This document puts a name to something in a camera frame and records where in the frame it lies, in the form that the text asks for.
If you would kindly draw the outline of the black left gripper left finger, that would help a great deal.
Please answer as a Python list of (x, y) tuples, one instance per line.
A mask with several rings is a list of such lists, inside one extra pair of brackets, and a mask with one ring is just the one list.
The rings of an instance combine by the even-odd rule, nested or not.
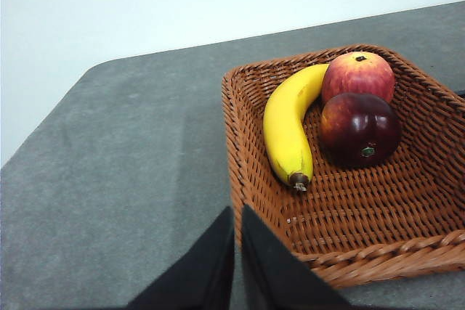
[(225, 207), (177, 262), (128, 309), (229, 309), (235, 268), (233, 211)]

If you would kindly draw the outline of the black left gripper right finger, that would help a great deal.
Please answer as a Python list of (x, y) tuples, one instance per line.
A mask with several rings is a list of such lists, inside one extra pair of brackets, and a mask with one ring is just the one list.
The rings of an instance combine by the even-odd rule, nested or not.
[(248, 205), (242, 209), (242, 267), (250, 309), (354, 309), (292, 255)]

